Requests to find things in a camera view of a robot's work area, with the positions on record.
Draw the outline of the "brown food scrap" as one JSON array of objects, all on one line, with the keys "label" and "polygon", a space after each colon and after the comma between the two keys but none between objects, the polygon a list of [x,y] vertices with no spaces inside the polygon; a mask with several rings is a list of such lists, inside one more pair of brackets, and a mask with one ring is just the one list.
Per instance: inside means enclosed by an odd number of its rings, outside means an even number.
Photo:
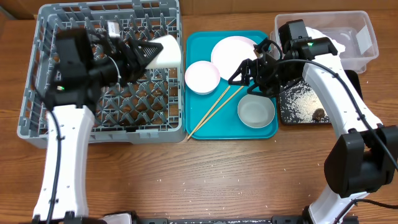
[{"label": "brown food scrap", "polygon": [[318,108],[312,114],[312,119],[316,122],[320,122],[325,117],[325,115],[325,110],[323,108]]}]

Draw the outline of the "white napkin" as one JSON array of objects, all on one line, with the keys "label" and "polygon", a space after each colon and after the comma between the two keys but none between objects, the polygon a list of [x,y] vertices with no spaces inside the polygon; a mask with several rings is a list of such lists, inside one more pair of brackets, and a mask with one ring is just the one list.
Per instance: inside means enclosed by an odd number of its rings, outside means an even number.
[{"label": "white napkin", "polygon": [[343,44],[338,43],[335,39],[332,39],[331,37],[323,34],[322,32],[320,32],[317,29],[313,29],[311,27],[306,27],[306,31],[309,37],[311,37],[312,39],[319,39],[319,38],[323,38],[323,37],[327,37],[331,40],[332,44],[335,46],[335,48],[338,51],[338,55],[340,55],[341,53],[343,53],[346,50],[346,47]]}]

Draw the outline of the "white paper cup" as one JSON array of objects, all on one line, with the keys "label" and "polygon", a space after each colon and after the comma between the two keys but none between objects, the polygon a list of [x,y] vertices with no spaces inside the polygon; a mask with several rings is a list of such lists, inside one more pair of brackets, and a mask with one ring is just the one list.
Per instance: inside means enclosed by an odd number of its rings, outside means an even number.
[{"label": "white paper cup", "polygon": [[160,54],[158,54],[155,59],[146,66],[146,69],[177,68],[180,66],[182,54],[175,37],[172,35],[165,35],[154,40],[150,40],[150,43],[160,43],[162,44],[163,49]]}]

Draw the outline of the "grey bowl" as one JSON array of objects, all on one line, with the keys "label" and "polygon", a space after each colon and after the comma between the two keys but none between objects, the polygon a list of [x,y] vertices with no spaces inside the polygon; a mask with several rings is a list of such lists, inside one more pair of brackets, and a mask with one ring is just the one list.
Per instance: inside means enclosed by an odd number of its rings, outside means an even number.
[{"label": "grey bowl", "polygon": [[270,98],[246,95],[238,103],[238,116],[250,128],[264,128],[275,117],[275,106]]}]

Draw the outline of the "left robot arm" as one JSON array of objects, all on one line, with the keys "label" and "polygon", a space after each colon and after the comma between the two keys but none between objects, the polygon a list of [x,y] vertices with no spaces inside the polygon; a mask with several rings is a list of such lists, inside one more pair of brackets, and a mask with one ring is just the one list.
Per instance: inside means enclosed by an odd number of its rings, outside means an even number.
[{"label": "left robot arm", "polygon": [[33,223],[84,223],[86,157],[102,89],[126,86],[154,68],[175,67],[181,50],[171,35],[124,42],[113,30],[84,28],[56,35],[59,62],[49,87],[39,95],[47,109],[48,142],[44,177]]}]

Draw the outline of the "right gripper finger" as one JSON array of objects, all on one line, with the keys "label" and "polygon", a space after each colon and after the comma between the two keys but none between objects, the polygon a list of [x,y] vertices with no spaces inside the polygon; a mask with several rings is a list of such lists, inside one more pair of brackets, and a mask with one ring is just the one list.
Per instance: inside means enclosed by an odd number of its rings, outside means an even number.
[{"label": "right gripper finger", "polygon": [[237,70],[228,79],[229,85],[249,86],[252,74],[252,67],[254,62],[251,59],[246,59],[241,62]]},{"label": "right gripper finger", "polygon": [[254,83],[247,89],[247,94],[248,95],[256,95],[256,96],[266,96],[266,94],[263,92],[261,86],[259,86],[257,83]]}]

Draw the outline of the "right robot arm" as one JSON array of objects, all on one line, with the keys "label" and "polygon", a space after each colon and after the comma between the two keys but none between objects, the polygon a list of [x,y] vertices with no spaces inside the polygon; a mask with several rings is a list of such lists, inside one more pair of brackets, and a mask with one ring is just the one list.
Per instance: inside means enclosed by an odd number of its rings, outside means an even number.
[{"label": "right robot arm", "polygon": [[397,170],[397,127],[385,126],[364,104],[340,59],[340,48],[329,37],[315,38],[303,20],[279,28],[279,58],[264,39],[229,78],[246,86],[250,95],[273,97],[306,81],[326,111],[337,141],[324,163],[326,187],[299,216],[274,216],[272,223],[357,223],[351,208],[390,184]]}]

